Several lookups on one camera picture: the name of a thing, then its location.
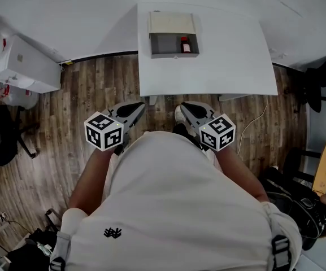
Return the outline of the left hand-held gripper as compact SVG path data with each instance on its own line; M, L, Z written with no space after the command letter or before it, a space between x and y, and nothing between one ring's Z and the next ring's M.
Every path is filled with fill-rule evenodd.
M96 112L85 120L85 138L100 151L114 150L120 155L129 143L130 129L137 124L145 111L142 101L123 102Z

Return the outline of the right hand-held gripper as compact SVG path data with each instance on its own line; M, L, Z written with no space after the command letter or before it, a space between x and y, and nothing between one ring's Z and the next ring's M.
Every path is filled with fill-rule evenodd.
M203 102L186 101L180 107L196 138L205 148L219 152L234 142L236 125L226 114L218 113Z

